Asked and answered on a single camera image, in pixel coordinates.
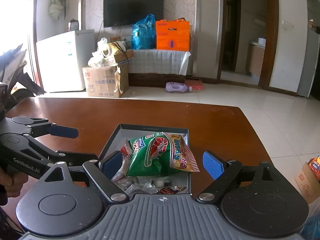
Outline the person's left hand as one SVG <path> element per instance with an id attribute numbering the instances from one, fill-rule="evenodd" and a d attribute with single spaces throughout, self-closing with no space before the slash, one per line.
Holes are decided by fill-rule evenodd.
<path id="1" fill-rule="evenodd" d="M 25 183 L 29 180 L 29 176 L 15 168 L 4 171 L 1 168 L 1 186 L 5 192 L 1 192 L 1 198 L 17 198 L 21 194 L 21 190 Z"/>

